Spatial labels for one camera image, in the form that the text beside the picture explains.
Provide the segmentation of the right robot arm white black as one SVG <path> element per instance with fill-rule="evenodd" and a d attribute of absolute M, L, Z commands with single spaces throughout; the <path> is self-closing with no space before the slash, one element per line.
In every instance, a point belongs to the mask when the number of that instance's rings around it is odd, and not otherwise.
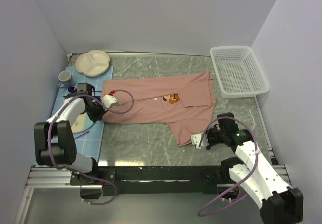
<path fill-rule="evenodd" d="M 226 183 L 235 181 L 235 185 L 219 197 L 241 187 L 259 208 L 263 223 L 301 223 L 303 193 L 276 172 L 258 147 L 254 134 L 247 127 L 239 129 L 240 123 L 230 112 L 219 114 L 198 141 L 198 147 L 207 149 L 225 144 L 236 154 L 220 170 L 221 179 Z"/>

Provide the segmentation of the pink printed t shirt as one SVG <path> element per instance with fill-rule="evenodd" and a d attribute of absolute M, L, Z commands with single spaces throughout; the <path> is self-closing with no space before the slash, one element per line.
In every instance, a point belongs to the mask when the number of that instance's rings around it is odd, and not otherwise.
<path fill-rule="evenodd" d="M 164 123 L 179 146 L 190 144 L 191 135 L 211 122 L 216 96 L 214 78 L 201 73 L 129 80 L 105 80 L 101 95 L 116 90 L 119 105 L 102 118 L 107 123 Z"/>

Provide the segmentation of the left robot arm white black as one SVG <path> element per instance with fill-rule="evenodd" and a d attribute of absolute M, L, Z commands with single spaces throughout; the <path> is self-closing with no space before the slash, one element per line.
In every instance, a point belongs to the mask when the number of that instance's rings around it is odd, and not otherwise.
<path fill-rule="evenodd" d="M 89 83 L 79 83 L 76 92 L 65 96 L 62 107 L 55 115 L 34 125 L 37 164 L 82 173 L 86 183 L 96 184 L 100 178 L 98 163 L 94 158 L 77 151 L 72 125 L 82 114 L 95 123 L 106 112 L 101 99 L 95 95 L 95 87 Z"/>

